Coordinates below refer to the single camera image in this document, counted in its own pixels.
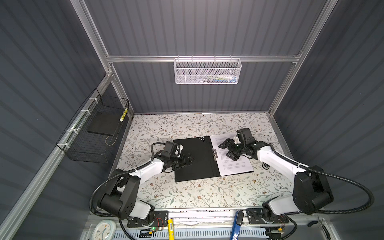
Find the teal black clip folder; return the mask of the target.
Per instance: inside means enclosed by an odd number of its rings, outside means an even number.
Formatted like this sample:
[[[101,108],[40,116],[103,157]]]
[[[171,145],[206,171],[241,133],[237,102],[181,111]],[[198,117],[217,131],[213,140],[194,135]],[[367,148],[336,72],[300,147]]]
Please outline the teal black clip folder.
[[[174,143],[183,147],[182,155],[188,157],[186,166],[175,171],[175,182],[224,177],[253,173],[251,161],[241,156],[233,161],[226,156],[227,150],[218,147],[229,135],[178,139]]]

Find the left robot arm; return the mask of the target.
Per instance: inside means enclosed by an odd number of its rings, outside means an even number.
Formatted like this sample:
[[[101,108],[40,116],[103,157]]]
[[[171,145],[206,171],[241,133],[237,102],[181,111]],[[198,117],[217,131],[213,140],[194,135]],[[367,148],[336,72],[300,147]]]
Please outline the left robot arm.
[[[155,207],[138,199],[140,186],[161,173],[173,173],[194,163],[191,154],[174,142],[151,144],[150,160],[134,169],[114,170],[111,177],[98,186],[89,201],[90,211],[99,217],[119,220],[137,219],[146,225],[155,218]]]

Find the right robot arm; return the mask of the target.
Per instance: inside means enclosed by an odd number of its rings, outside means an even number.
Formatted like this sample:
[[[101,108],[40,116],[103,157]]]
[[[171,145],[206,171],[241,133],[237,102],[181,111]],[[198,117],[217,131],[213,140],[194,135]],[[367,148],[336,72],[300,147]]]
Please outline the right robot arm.
[[[280,154],[271,144],[257,141],[249,128],[238,130],[235,137],[222,141],[219,148],[227,149],[226,156],[233,161],[241,156],[259,160],[265,169],[274,168],[294,184],[290,196],[275,197],[263,203],[261,214],[266,223],[273,223],[284,214],[311,215],[334,200],[325,175],[305,170],[307,165]]]

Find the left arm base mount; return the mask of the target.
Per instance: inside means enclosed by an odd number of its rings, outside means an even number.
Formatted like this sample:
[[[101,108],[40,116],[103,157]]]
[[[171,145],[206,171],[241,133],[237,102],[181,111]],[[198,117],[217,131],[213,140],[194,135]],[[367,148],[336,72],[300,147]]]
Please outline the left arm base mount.
[[[166,227],[168,225],[169,211],[152,211],[145,219],[133,218],[128,220],[128,228]]]

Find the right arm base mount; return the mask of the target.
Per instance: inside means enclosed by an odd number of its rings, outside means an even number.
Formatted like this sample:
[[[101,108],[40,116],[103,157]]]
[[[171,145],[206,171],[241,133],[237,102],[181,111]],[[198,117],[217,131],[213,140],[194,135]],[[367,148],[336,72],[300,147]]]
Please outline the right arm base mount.
[[[273,213],[270,213],[264,208],[249,208],[246,209],[246,215],[249,221],[249,224],[287,224],[289,222],[288,218],[285,216],[278,216]]]

